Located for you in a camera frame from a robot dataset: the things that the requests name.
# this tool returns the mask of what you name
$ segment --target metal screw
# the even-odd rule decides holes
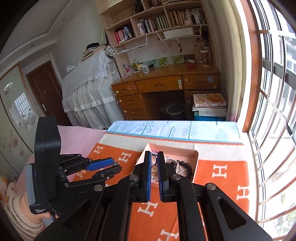
[[[207,184],[207,189],[209,189],[209,190],[215,190],[216,189],[216,185],[214,183],[208,183]]]
[[[101,184],[97,184],[97,185],[94,186],[94,190],[96,192],[100,192],[100,191],[103,190],[103,186]]]
[[[172,175],[172,179],[174,179],[174,180],[179,180],[180,178],[181,178],[181,176],[179,174]]]
[[[139,177],[136,174],[132,174],[132,175],[130,175],[129,178],[131,181],[136,181],[136,180],[138,180]]]

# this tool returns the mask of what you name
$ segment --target brown door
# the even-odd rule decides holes
[[[29,85],[40,108],[46,116],[55,116],[58,125],[71,126],[62,105],[62,90],[50,61],[42,64],[27,75]]]

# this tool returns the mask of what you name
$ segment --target ceiling light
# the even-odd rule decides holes
[[[8,88],[9,88],[10,86],[12,86],[12,82],[8,83],[8,84],[5,86],[4,91],[8,90]]]

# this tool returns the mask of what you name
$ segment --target wooden desk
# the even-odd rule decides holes
[[[165,106],[186,106],[187,120],[193,120],[193,94],[220,91],[219,71],[214,66],[186,69],[185,64],[172,64],[137,73],[112,85],[126,120],[161,120]]]

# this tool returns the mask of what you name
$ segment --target beige knit sleeve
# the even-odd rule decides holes
[[[19,205],[20,197],[18,195],[10,196],[9,201],[4,205],[4,209],[20,236],[25,241],[33,241],[44,228],[44,223],[42,221],[39,224],[32,223],[23,215]]]

